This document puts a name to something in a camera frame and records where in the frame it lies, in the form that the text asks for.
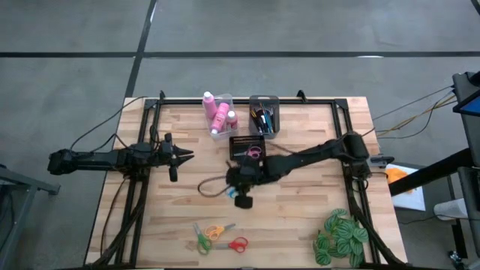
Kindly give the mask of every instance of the orange scissors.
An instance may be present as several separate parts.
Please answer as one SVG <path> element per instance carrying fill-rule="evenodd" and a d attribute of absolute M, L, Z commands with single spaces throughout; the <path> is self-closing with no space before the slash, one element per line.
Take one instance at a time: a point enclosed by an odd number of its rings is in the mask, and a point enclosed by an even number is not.
<path fill-rule="evenodd" d="M 217 240 L 220 237 L 220 234 L 226 230 L 230 230 L 235 226 L 234 223 L 231 223 L 226 226 L 210 226 L 205 229 L 205 235 L 210 238 L 210 240 Z"/>
<path fill-rule="evenodd" d="M 243 253 L 248 246 L 248 240 L 245 237 L 237 237 L 228 244 L 216 244 L 215 249 L 233 249 L 238 253 Z"/>

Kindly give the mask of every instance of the yellow wire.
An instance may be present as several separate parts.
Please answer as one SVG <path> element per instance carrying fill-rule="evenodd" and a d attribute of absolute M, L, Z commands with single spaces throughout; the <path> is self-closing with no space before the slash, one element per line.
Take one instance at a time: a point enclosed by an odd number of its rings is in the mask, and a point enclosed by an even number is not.
<path fill-rule="evenodd" d="M 432 107 L 428 108 L 427 110 L 425 110 L 424 112 L 422 112 L 418 115 L 414 115 L 414 116 L 412 116 L 408 119 L 405 119 L 405 120 L 401 121 L 400 123 L 396 124 L 394 127 L 390 128 L 388 130 L 385 130 L 382 133 L 377 134 L 377 136 L 381 137 L 381 136 L 386 135 L 386 134 L 388 134 L 392 131 L 396 131 L 396 130 L 399 130 L 399 129 L 403 128 L 404 126 L 408 125 L 411 121 L 417 119 L 419 116 L 423 116 L 425 113 L 429 113 L 431 110 L 435 110 L 435 109 L 440 108 L 443 104 L 447 103 L 448 101 L 450 101 L 454 97 L 455 97 L 455 95 L 453 94 L 452 96 L 450 96 L 446 100 L 434 104 Z"/>

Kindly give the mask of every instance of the gray floor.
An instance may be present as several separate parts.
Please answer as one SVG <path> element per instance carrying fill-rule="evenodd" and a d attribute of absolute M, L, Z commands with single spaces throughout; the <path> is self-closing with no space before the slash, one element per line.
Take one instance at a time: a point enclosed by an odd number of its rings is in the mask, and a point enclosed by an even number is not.
<path fill-rule="evenodd" d="M 135 51 L 148 0 L 0 1 L 0 52 Z M 437 1 L 164 1 L 157 5 L 147 51 L 477 50 L 480 16 L 469 0 Z M 453 73 L 477 71 L 478 58 L 144 59 L 133 96 L 199 96 L 209 90 L 310 96 L 367 96 L 373 116 L 452 84 Z M 122 103 L 133 59 L 0 58 L 0 163 L 60 182 L 39 193 L 17 250 L 16 269 L 80 266 L 104 174 L 48 174 L 50 152 L 67 148 Z M 380 129 L 419 113 L 444 94 L 376 122 Z M 116 120 L 76 147 L 102 143 Z M 417 131 L 426 118 L 395 135 Z M 428 165 L 467 146 L 449 107 L 411 139 L 382 140 L 398 161 Z M 449 199 L 444 182 L 425 188 L 427 205 Z M 398 211 L 400 221 L 431 212 Z M 417 266 L 451 268 L 448 223 L 401 225 L 407 256 Z M 470 247 L 469 255 L 474 257 Z"/>

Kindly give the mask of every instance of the paint bottle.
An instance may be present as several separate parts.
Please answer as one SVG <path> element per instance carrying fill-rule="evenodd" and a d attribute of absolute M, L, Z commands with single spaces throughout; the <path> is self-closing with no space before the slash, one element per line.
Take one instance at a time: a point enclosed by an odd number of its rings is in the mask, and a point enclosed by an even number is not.
<path fill-rule="evenodd" d="M 211 123 L 212 134 L 218 134 L 218 132 L 222 130 L 229 108 L 230 105 L 228 103 L 220 103 L 220 106 L 218 106 L 217 114 L 215 114 L 213 122 Z"/>
<path fill-rule="evenodd" d="M 239 119 L 237 118 L 237 114 L 234 111 L 229 111 L 226 114 L 226 123 L 229 125 L 230 130 L 235 130 L 239 126 Z"/>
<path fill-rule="evenodd" d="M 213 94 L 209 91 L 203 93 L 202 104 L 208 119 L 213 119 L 215 117 L 215 113 L 217 113 L 217 105 L 215 105 L 215 97 Z"/>

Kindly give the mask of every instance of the wooden table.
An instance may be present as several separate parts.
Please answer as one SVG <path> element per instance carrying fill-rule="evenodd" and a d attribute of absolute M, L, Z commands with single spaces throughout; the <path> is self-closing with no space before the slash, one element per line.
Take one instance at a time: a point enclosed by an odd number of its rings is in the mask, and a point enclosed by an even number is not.
<path fill-rule="evenodd" d="M 360 134 L 369 131 L 373 124 L 366 97 L 348 97 L 347 100 L 353 129 Z M 137 142 L 142 110 L 143 100 L 138 100 L 121 114 L 118 135 L 127 144 Z M 235 110 L 239 119 L 239 135 L 248 135 L 248 106 L 235 105 Z M 335 138 L 329 105 L 281 105 L 280 120 L 281 131 L 273 142 L 293 151 Z M 174 143 L 195 151 L 195 157 L 179 167 L 176 183 L 170 182 L 166 166 L 151 171 L 137 267 L 320 267 L 315 263 L 312 240 L 318 229 L 324 230 L 323 223 L 333 209 L 348 209 L 339 161 L 311 164 L 293 170 L 277 183 L 255 187 L 250 192 L 253 208 L 244 210 L 236 208 L 233 199 L 227 196 L 205 198 L 197 193 L 197 185 L 203 179 L 225 175 L 225 161 L 229 159 L 228 140 L 215 142 L 209 136 L 201 106 L 162 106 L 159 131 L 160 137 L 171 132 Z M 371 155 L 379 153 L 374 132 L 365 136 L 364 140 Z M 122 145 L 115 142 L 114 147 L 121 148 Z M 269 155 L 279 153 L 268 144 L 267 152 Z M 373 225 L 394 254 L 406 262 L 387 181 L 381 174 L 373 174 L 369 181 L 367 195 Z M 101 232 L 121 182 L 120 173 L 108 172 L 87 263 L 95 261 L 100 255 Z M 125 183 L 109 220 L 105 246 L 119 231 L 127 187 Z M 205 189 L 211 192 L 223 187 L 224 181 L 205 185 Z M 209 225 L 236 223 L 236 227 L 225 232 L 219 242 L 244 236 L 250 244 L 242 254 L 233 250 L 212 250 L 208 256 L 202 256 L 196 250 L 194 222 L 203 229 Z M 132 232 L 131 229 L 127 237 L 125 261 L 130 254 Z M 371 259 L 368 244 L 365 244 L 364 250 L 368 261 Z M 348 259 L 333 259 L 331 262 L 331 266 L 348 265 Z"/>

